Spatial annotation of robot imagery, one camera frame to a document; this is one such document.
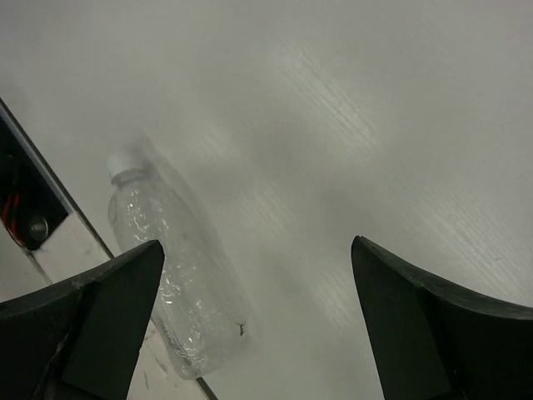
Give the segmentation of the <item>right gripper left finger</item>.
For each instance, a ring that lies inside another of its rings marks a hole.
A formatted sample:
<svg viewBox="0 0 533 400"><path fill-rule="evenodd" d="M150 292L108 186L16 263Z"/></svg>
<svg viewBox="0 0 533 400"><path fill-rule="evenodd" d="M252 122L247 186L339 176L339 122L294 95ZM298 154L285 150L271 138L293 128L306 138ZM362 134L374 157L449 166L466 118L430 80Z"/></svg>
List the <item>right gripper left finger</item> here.
<svg viewBox="0 0 533 400"><path fill-rule="evenodd" d="M124 399L164 263L145 242L1 304L3 399Z"/></svg>

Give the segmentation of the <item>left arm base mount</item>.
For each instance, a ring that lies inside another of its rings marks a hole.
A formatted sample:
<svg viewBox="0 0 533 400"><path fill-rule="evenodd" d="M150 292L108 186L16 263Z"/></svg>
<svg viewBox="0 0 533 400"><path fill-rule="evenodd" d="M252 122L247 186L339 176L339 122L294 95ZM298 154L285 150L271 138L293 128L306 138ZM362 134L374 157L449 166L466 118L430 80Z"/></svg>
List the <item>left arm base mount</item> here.
<svg viewBox="0 0 533 400"><path fill-rule="evenodd" d="M1 227L20 247L39 249L73 212L49 164L6 109L1 110Z"/></svg>

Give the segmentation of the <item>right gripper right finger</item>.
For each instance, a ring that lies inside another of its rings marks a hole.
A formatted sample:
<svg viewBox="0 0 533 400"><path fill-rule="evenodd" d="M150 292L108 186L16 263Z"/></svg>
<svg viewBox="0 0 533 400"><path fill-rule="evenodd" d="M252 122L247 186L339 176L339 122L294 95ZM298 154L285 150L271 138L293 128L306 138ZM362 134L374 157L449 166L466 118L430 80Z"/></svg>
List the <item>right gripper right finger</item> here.
<svg viewBox="0 0 533 400"><path fill-rule="evenodd" d="M361 236L356 290L386 399L530 399L532 310L418 268Z"/></svg>

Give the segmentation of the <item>clear bottle front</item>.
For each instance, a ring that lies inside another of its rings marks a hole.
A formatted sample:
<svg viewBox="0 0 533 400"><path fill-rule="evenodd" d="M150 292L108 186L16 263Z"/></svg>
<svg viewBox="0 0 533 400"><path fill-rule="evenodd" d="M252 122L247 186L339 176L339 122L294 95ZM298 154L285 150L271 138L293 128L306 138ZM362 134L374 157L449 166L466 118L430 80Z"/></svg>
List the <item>clear bottle front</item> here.
<svg viewBox="0 0 533 400"><path fill-rule="evenodd" d="M249 316L241 284L216 231L188 185L172 186L147 142L107 160L114 193L108 220L126 252L157 240L164 263L152 320L176 373L201 378L243 349Z"/></svg>

